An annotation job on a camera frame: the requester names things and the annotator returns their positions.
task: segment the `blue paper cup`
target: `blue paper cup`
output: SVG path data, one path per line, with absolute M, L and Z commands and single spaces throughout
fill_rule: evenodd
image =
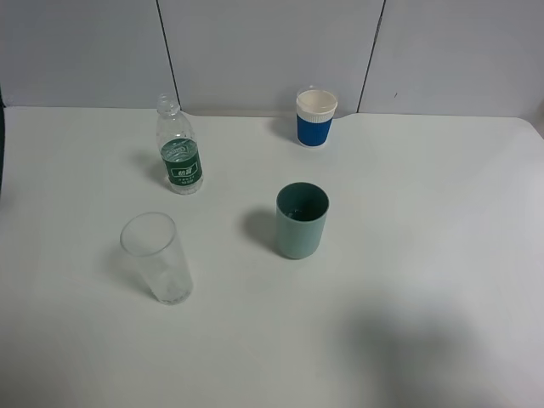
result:
M 336 96 L 318 88 L 305 88 L 297 94 L 297 137 L 306 147 L 326 142 L 332 117 L 338 106 Z

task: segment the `white tabletop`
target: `white tabletop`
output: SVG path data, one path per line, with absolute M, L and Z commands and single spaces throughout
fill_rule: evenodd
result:
M 352 115 L 321 149 L 274 118 L 189 116 L 204 185 L 163 183 L 153 110 L 10 108 L 0 406 L 532 408 L 544 401 L 544 141 L 508 118 Z M 329 195 L 318 251 L 278 256 L 275 196 Z M 176 222 L 195 290 L 120 259 Z

